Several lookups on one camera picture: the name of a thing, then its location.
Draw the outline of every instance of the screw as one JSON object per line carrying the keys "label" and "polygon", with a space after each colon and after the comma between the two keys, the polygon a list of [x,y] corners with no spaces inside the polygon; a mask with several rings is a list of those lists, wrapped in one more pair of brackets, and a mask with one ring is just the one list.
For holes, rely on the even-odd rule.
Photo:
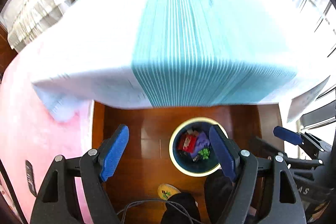
{"label": "screw", "polygon": [[62,155],[57,155],[55,157],[55,161],[61,161],[63,159],[63,156]]}
{"label": "screw", "polygon": [[90,150],[88,151],[88,154],[89,154],[89,156],[94,156],[94,155],[96,155],[96,154],[97,154],[97,149],[90,149]]}
{"label": "screw", "polygon": [[276,155],[275,160],[278,161],[278,162],[283,162],[284,159],[281,156]]}
{"label": "screw", "polygon": [[240,151],[241,155],[244,156],[244,157],[248,157],[250,155],[250,152],[247,151],[247,150],[242,150]]}

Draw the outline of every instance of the purple plastic bag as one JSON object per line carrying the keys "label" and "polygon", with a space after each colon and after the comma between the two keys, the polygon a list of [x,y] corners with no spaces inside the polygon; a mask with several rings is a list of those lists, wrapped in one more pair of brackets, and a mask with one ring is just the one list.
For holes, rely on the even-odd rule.
{"label": "purple plastic bag", "polygon": [[207,135],[202,131],[196,140],[195,149],[194,152],[190,153],[192,158],[195,158],[199,151],[201,151],[203,148],[207,148],[210,145],[210,141],[207,137]]}

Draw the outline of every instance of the wooden dresser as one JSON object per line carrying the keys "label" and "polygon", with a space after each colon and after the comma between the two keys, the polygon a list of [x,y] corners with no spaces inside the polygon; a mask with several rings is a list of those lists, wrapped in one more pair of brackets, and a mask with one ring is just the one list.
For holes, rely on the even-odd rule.
{"label": "wooden dresser", "polygon": [[16,50],[12,50],[7,41],[7,31],[0,24],[0,73],[4,73],[5,69],[16,57]]}

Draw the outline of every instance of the person's foot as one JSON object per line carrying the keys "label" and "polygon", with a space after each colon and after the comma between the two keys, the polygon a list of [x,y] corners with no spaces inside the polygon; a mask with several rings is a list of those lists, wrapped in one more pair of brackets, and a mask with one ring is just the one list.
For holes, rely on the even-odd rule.
{"label": "person's foot", "polygon": [[179,194],[180,192],[181,191],[176,187],[166,183],[160,184],[157,188],[157,193],[159,194],[159,197],[163,200],[168,200],[171,196]]}

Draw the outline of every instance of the pink rug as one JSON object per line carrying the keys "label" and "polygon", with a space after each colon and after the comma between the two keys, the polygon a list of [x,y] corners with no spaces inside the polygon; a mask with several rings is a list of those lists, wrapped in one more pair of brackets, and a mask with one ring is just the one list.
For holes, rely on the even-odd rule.
{"label": "pink rug", "polygon": [[[69,122],[59,123],[33,90],[30,75],[44,46],[42,39],[27,45],[5,71],[0,86],[0,159],[28,222],[35,197],[28,188],[25,160],[33,166],[38,191],[56,155],[79,157],[92,145],[91,101],[84,103]],[[93,223],[80,178],[76,178],[76,185],[84,222]]]}

